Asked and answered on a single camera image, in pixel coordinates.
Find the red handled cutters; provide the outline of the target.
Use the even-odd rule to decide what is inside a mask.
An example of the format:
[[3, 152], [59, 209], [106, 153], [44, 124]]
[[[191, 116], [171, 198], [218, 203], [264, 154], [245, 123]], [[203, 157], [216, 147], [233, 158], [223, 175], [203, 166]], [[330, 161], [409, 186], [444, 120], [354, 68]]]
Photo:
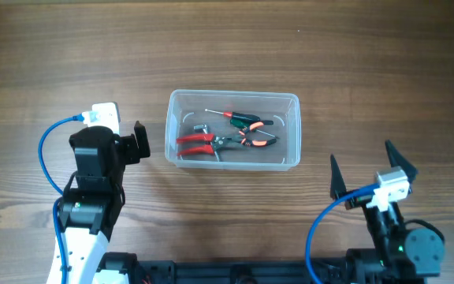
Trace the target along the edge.
[[177, 156], [208, 154], [216, 155], [220, 150], [236, 148], [245, 136], [235, 133], [228, 136], [217, 136], [213, 133], [194, 133], [176, 139], [180, 145]]

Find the silver L-shaped socket wrench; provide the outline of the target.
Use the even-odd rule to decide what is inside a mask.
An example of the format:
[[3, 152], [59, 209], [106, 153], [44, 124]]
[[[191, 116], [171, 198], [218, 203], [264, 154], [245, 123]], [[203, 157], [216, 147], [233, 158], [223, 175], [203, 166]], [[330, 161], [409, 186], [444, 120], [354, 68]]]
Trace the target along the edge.
[[[205, 133], [205, 134], [209, 133], [209, 129], [208, 129], [208, 126], [206, 124], [195, 125], [193, 127], [193, 129], [194, 129], [194, 131], [196, 133]], [[216, 151], [214, 152], [214, 155], [215, 155], [217, 161], [220, 162], [221, 161], [220, 156], [219, 156], [219, 154]]]

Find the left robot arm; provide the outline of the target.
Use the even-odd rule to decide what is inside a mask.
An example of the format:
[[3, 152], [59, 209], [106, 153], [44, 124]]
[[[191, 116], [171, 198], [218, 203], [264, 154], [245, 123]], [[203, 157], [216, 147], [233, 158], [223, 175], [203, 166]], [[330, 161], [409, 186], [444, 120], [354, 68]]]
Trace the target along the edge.
[[125, 168], [150, 156], [145, 127], [119, 136], [105, 126], [91, 126], [69, 138], [76, 160], [61, 196], [53, 205], [56, 245], [49, 283], [148, 283], [137, 256], [108, 252], [125, 205]]

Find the orange black needle-nose pliers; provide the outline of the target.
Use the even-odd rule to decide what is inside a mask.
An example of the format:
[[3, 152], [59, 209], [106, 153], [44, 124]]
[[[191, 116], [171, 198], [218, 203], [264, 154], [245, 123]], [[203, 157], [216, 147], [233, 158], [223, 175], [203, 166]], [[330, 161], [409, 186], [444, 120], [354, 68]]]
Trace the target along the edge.
[[275, 144], [277, 142], [276, 138], [272, 138], [270, 140], [250, 140], [247, 137], [247, 134], [254, 132], [255, 129], [259, 129], [259, 128], [263, 127], [264, 125], [272, 125], [273, 123], [274, 122], [271, 120], [264, 120], [264, 121], [257, 121], [255, 123], [250, 123], [249, 127], [246, 127], [243, 129], [238, 129], [238, 132], [234, 133], [232, 136], [230, 136], [229, 139], [233, 142], [242, 144], [247, 147], [261, 148], [261, 147], [269, 146], [271, 144]]

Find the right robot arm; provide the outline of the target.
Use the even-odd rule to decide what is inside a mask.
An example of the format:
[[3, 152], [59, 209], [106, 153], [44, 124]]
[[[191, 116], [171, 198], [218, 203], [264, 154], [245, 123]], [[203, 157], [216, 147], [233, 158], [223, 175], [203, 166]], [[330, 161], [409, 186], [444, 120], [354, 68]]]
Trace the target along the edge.
[[421, 219], [404, 220], [398, 203], [412, 193], [418, 171], [391, 141], [385, 142], [390, 168], [374, 175], [374, 190], [344, 202], [360, 207], [373, 248], [350, 248], [341, 264], [344, 283], [425, 283], [441, 273], [445, 237]]

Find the green handled screwdriver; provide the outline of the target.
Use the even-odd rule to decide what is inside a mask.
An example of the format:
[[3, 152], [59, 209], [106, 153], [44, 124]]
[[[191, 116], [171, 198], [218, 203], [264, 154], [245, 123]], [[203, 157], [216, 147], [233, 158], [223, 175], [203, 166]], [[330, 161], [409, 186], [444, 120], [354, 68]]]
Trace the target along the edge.
[[[231, 118], [230, 119], [230, 124], [237, 127], [238, 129], [243, 129], [243, 128], [246, 128], [246, 127], [249, 127], [250, 126], [250, 123], [249, 122], [245, 122], [245, 121], [241, 121], [241, 120], [237, 120], [237, 119], [234, 119], [234, 118]], [[276, 138], [278, 139], [278, 136], [275, 136], [273, 134], [270, 134], [270, 133], [266, 133], [262, 130], [259, 130], [260, 133], [263, 133], [267, 136], [271, 136], [273, 138]]]

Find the clear plastic container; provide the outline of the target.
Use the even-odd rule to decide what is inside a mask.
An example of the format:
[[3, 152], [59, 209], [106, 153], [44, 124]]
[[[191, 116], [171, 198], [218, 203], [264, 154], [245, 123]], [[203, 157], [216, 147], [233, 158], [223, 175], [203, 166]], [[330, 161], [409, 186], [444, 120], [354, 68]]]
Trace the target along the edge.
[[[271, 120], [272, 125], [264, 125], [258, 132], [248, 133], [247, 137], [250, 140], [273, 138], [259, 132], [262, 130], [278, 136], [277, 142], [261, 148], [241, 144], [220, 150], [220, 162], [215, 155], [208, 154], [177, 156], [180, 145], [176, 139], [196, 133], [195, 125], [206, 124], [209, 133], [217, 136], [238, 132], [238, 128], [230, 124], [231, 118], [205, 109], [253, 114], [259, 116], [260, 121]], [[167, 160], [178, 167], [285, 171], [299, 164], [301, 140], [300, 101], [292, 93], [177, 89], [170, 96], [165, 153]]]

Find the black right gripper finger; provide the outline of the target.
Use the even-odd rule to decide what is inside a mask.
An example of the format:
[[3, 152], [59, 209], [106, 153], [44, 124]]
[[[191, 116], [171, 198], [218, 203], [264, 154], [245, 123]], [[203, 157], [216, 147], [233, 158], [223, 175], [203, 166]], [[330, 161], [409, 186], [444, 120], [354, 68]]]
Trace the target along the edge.
[[385, 150], [391, 167], [399, 166], [407, 175], [407, 179], [411, 184], [419, 173], [417, 168], [400, 154], [390, 140], [385, 141]]
[[337, 200], [347, 193], [347, 188], [341, 174], [341, 170], [337, 164], [334, 155], [330, 155], [331, 165], [331, 182], [330, 182], [330, 197]]

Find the black red-collar screwdriver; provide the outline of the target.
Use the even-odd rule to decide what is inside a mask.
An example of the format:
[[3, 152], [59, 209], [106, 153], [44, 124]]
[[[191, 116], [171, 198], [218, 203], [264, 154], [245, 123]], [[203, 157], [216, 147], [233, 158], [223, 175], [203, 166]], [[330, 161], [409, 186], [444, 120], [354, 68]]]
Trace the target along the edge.
[[231, 119], [236, 119], [240, 121], [246, 121], [250, 123], [255, 123], [257, 121], [260, 121], [261, 118], [259, 116], [253, 115], [253, 114], [242, 114], [238, 112], [220, 112], [216, 110], [208, 110], [205, 109], [206, 112], [211, 112], [214, 114], [221, 114], [224, 117], [231, 118]]

